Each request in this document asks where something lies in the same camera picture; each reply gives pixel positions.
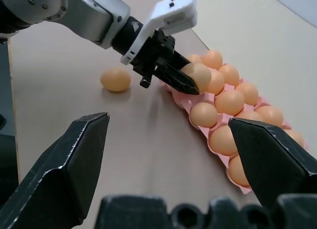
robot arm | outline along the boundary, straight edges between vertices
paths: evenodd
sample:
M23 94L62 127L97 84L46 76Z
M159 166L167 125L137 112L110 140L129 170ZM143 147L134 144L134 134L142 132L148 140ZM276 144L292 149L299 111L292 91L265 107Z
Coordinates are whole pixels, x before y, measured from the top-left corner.
M144 25L122 0L1 0L0 40L43 21L60 23L103 49L113 47L142 75L141 86L148 88L154 75L180 92L199 94L180 71L189 61L169 36L195 26L196 18L196 0L158 2Z

beige table surface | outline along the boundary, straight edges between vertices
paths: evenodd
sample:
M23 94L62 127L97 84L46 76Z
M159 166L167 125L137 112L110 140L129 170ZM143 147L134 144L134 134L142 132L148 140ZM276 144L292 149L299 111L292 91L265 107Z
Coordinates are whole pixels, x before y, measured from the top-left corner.
M144 22L159 0L124 1L131 6L131 15ZM185 56L206 51L191 30L175 38L176 50ZM115 51L48 22L13 37L11 51L22 177L73 120L97 112L110 114L99 183L80 228L93 227L100 200L109 194L160 195L169 210L189 202L205 211L208 200L218 195L239 205L257 202L252 193L243 195L229 182L223 164L157 79L144 89L129 66L130 91L102 90L101 73L122 66Z

loose egg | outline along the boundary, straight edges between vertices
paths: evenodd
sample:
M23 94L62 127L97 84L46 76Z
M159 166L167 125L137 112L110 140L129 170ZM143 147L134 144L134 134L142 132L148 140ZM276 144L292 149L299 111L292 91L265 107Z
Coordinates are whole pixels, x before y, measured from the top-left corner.
M212 72L211 81L209 82L206 92L217 95L221 92L223 87L224 87L223 75L218 71Z
M301 134L299 134L298 132L295 132L293 130L284 130L291 138L293 138L294 141L297 142L297 144L299 144L301 147L304 148L304 139L303 136Z
M203 63L202 58L199 55L191 55L187 58L191 63Z
M201 102L193 106L189 117L193 125L213 127L217 122L218 113L212 104Z
M100 77L100 82L105 89L119 92L129 88L131 76L125 69L106 70Z
M241 83L236 87L244 96L244 101L248 105L254 106L258 102L259 92L256 87L251 83Z
M263 121L263 117L258 114L257 112L254 111L243 111L240 112L236 118L243 118L243 119L248 119L248 120L253 120L253 121Z
M205 92L211 80L211 71L207 66L200 63L190 63L185 65L181 71L193 79L199 92Z
M207 53L202 57L204 65L212 69L219 69L222 67L222 55L218 51L207 51Z
M240 76L235 67L225 64L218 71L223 74L226 84L233 85L234 87L239 85Z
M229 162L228 175L236 184L241 186L250 186L246 175L244 174L239 155L232 158Z
M284 117L280 109L272 106L264 106L258 108L256 112L262 116L264 122L279 127L282 126Z
M224 156L230 156L238 151L229 126L216 129L211 134L208 143L213 151Z
M214 102L218 113L238 114L244 106L244 97L237 90L227 90L219 94Z

egg tray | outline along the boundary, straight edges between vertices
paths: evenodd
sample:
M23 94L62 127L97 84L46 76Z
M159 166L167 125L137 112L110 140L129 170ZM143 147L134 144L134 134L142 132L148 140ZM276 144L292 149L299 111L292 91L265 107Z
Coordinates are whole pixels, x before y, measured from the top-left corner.
M244 82L247 82L247 81L243 78L239 80L239 84L244 83ZM184 109L188 113L188 119L189 119L190 123L192 124L192 126L195 127L197 130L200 130L203 133L203 135L206 137L209 150L212 153L214 153L215 155L218 155L219 158L221 159L221 161L223 162L223 164L225 165L227 176L228 176L229 180L234 185L238 186L241 189L242 193L247 194L247 193L251 192L252 191L251 188L249 188L247 186L238 185L230 178L230 176L228 174L229 161L233 157L237 156L238 152L236 152L235 154L230 155L230 156L225 156L225 155L222 155L222 154L219 154L219 153L213 151L209 146L208 139L211 136L211 134L219 127L224 126L224 125L228 125L230 118L232 118L234 116L228 115L228 114L218 113L217 122L211 128L196 126L191 122L191 120L189 118L191 108L194 105L201 103L201 102L205 102L205 103L209 103L209 104L214 105L214 101L215 101L215 99L217 99L217 96L219 96L219 94L221 94L224 91L230 90L230 89L235 89L235 87L233 85L225 84L222 91L219 94L217 94L216 96L215 96L215 94L211 94L211 93L207 93L207 92L200 94L200 95L188 95L188 94L183 94L183 93L176 91L175 89L173 89L172 87L170 87L169 85L167 85L166 83L164 83L162 81L161 81L161 84L167 91L172 93L172 96L173 96L175 103L180 108ZM243 109L239 113L241 113L242 111L255 111L256 109L263 107L263 106L270 106L270 104L267 102L267 100L265 98L259 96L257 104L255 104L254 106L244 104ZM292 129L292 126L284 119L283 124L282 124L282 128L283 129Z

plastic egg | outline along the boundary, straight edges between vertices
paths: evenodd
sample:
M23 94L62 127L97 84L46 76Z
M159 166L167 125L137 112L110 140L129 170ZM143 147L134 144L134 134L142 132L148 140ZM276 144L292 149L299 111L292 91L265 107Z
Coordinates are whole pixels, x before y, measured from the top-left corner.
M253 120L253 121L263 121L263 117L260 114L258 114L257 112L254 112L254 111L243 111L243 112L240 112L235 117L236 118Z
M218 71L223 74L226 84L233 85L234 87L239 85L240 76L235 67L225 64Z
M106 70L100 77L103 87L109 91L119 92L129 88L131 76L125 69Z
M224 156L230 156L238 151L229 126L217 128L209 137L208 143L213 151Z
M187 58L191 63L203 63L202 58L199 55L191 55Z
M283 124L283 113L280 109L272 106L260 107L256 110L263 117L263 121L281 127Z
M232 158L229 162L228 175L236 184L241 186L250 186L246 175L244 174L239 155Z
M211 80L211 71L207 66L200 63L190 63L185 65L181 71L193 79L199 92L205 92Z
M201 102L192 107L189 117L193 125L213 127L217 123L218 113L212 104Z
M259 92L256 87L251 83L241 83L236 87L244 96L244 101L248 105L254 106L258 102Z
M298 132L295 132L293 130L284 130L291 138L293 138L294 141L297 142L297 144L299 144L301 147L304 148L304 139L303 136L301 134L299 134Z
M223 75L218 71L212 72L211 81L209 82L206 92L217 95L221 92L223 87L224 87Z
M236 115L244 106L244 97L237 90L227 90L217 96L214 106L218 113Z
M218 51L207 51L207 53L202 57L204 65L212 69L219 69L222 67L222 55Z

